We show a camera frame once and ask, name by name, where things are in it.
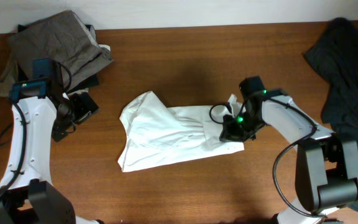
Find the dark green black garment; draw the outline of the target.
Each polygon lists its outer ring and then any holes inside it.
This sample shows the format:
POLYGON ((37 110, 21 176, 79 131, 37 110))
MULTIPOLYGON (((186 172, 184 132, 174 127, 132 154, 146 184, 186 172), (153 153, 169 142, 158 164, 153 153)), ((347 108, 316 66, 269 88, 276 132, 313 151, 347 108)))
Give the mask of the dark green black garment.
MULTIPOLYGON (((330 84, 321 119, 358 143, 358 29, 343 17, 332 20, 304 53, 311 68, 330 84)), ((350 206, 358 212, 358 202, 350 206)))

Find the folded grey brown trousers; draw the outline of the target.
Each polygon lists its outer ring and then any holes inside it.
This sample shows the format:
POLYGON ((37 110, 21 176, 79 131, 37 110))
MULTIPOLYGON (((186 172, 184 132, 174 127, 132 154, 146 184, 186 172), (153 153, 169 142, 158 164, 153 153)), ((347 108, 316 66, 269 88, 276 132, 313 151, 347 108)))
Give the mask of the folded grey brown trousers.
POLYGON ((69 69, 63 71, 69 90, 113 62, 110 48, 99 45, 73 11, 63 11, 39 20, 8 38, 14 60, 28 78, 33 77, 33 61, 50 58, 69 69))

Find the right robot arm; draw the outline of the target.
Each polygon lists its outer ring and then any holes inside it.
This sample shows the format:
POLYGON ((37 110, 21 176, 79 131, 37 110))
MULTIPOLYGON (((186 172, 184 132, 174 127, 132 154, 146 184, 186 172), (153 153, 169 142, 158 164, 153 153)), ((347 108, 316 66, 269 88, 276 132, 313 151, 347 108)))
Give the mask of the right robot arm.
POLYGON ((283 90, 244 94, 239 111, 225 105, 220 141, 255 139, 264 126, 274 127, 289 143, 276 157, 272 177, 287 209, 273 216, 273 223, 324 223, 327 216, 358 201, 358 144, 338 135, 304 113, 283 90), (296 149, 296 199, 289 202, 277 177, 278 163, 296 149))

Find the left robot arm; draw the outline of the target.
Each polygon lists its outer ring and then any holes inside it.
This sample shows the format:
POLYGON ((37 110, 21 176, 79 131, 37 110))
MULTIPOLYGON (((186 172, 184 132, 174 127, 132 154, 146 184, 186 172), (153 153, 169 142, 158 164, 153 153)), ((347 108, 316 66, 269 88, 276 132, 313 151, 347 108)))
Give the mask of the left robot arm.
POLYGON ((99 108, 87 92, 67 96, 51 78, 13 84, 11 149, 0 181, 0 223, 82 223, 71 202, 53 185, 52 141, 86 121, 99 108))

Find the folded beige garment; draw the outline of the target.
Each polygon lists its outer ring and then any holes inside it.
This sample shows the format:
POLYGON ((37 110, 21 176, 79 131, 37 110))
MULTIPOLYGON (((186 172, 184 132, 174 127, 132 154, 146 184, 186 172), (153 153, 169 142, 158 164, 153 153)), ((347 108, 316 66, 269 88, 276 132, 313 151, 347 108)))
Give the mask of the folded beige garment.
MULTIPOLYGON (((9 94, 9 91, 10 91, 12 85, 15 84, 15 82, 18 82, 17 72, 18 72, 17 62, 13 59, 12 55, 10 55, 8 63, 0 76, 0 97, 8 97, 8 94, 9 94)), ((94 75, 96 72, 94 72, 93 74, 89 75, 86 78, 81 78, 80 73, 81 73, 80 70, 76 73, 72 73, 73 78, 72 78, 71 84, 73 84, 73 86, 77 86, 83 80, 94 75)))

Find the white polo shirt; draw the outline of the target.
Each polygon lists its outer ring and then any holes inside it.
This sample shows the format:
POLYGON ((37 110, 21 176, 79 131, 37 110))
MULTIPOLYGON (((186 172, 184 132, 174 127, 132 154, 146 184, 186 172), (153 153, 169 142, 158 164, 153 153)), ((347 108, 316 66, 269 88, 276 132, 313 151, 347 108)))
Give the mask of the white polo shirt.
POLYGON ((126 145, 118 159, 123 172, 232 154, 242 142, 222 142, 224 115, 235 115, 241 104, 231 95, 224 105, 166 107, 148 91, 124 107, 119 117, 126 145))

